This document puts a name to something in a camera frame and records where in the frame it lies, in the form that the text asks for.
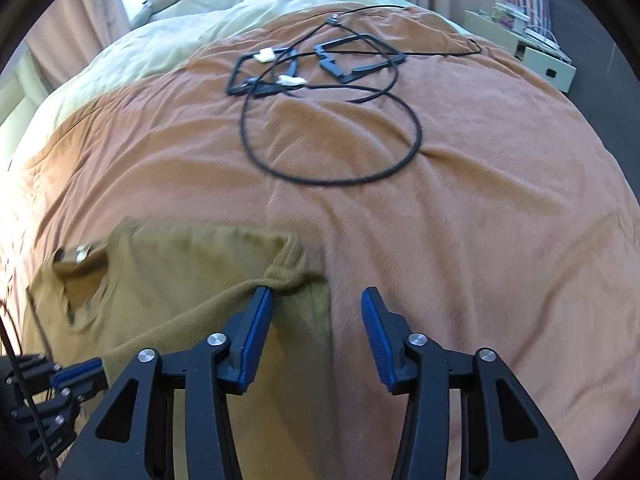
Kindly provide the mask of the orange bed blanket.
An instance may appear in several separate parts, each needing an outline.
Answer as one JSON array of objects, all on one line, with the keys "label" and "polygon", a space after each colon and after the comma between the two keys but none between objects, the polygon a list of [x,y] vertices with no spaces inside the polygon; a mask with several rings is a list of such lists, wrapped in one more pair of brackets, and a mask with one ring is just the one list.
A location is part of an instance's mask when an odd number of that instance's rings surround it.
[{"label": "orange bed blanket", "polygon": [[285,14],[98,96],[17,155],[1,291],[23,348],[40,266],[126,220],[291,233],[319,253],[341,479],[390,476],[405,411],[370,353],[368,287],[433,344],[496,349],[579,478],[638,413],[634,191],[569,99],[431,12]]}]

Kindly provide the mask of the cream quilt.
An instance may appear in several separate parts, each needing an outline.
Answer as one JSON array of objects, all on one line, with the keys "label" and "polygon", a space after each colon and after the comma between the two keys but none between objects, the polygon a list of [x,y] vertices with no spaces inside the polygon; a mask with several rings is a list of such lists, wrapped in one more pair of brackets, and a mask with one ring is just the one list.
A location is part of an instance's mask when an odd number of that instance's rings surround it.
[{"label": "cream quilt", "polygon": [[284,14],[327,4],[382,4],[385,0],[243,0],[229,9],[146,24],[100,52],[35,111],[26,133],[49,134],[89,101],[119,87],[174,70],[198,49],[261,28]]}]

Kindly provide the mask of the mustard brown printed t-shirt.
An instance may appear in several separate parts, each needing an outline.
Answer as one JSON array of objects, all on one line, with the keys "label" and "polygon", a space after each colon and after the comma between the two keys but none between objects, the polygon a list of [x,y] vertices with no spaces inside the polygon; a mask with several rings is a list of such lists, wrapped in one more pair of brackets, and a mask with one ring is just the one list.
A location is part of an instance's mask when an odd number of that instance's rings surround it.
[{"label": "mustard brown printed t-shirt", "polygon": [[274,293],[257,382],[230,404],[249,479],[341,479],[330,290],[319,253],[291,233],[126,220],[50,255],[25,292],[23,346],[70,365],[100,358],[115,380],[144,348],[188,350]]}]

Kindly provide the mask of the white bedside cabinet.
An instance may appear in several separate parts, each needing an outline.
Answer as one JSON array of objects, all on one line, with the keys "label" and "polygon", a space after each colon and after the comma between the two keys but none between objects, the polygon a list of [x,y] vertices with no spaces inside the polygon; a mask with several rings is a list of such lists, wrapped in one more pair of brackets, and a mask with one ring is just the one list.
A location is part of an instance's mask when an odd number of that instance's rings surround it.
[{"label": "white bedside cabinet", "polygon": [[520,35],[494,22],[486,15],[465,10],[462,26],[517,58],[524,66],[552,84],[563,93],[570,91],[576,67],[561,50],[549,47],[542,41],[524,34]]}]

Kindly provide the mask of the left pink curtain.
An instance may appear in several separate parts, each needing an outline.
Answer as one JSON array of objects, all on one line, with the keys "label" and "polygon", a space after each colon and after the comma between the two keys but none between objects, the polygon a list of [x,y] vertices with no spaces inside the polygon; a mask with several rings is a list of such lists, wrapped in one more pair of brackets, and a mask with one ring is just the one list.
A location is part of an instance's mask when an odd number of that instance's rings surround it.
[{"label": "left pink curtain", "polygon": [[26,44],[55,89],[130,30],[122,0],[54,0],[32,26]]}]

